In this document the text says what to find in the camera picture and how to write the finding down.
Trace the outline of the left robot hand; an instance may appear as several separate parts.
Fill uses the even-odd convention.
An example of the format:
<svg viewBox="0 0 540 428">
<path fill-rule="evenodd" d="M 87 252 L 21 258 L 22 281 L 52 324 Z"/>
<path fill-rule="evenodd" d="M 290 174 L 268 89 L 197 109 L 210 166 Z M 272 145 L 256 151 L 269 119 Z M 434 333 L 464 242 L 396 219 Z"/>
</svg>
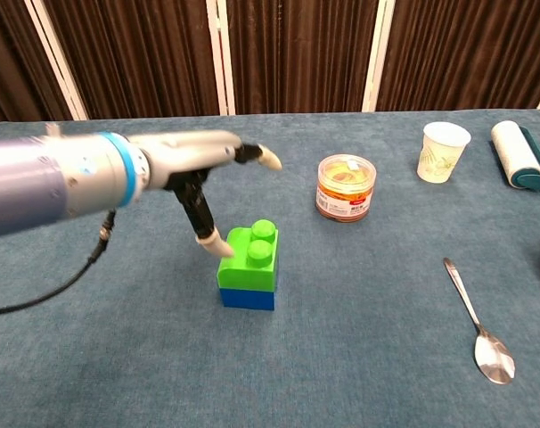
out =
<svg viewBox="0 0 540 428">
<path fill-rule="evenodd" d="M 202 190 L 209 172 L 232 161 L 257 161 L 272 170 L 282 168 L 280 159 L 269 148 L 244 143 L 225 130 L 139 134 L 131 135 L 128 141 L 148 161 L 150 178 L 146 188 L 174 193 L 191 222 L 197 243 L 219 258 L 231 258 L 234 251 L 221 238 Z"/>
</svg>

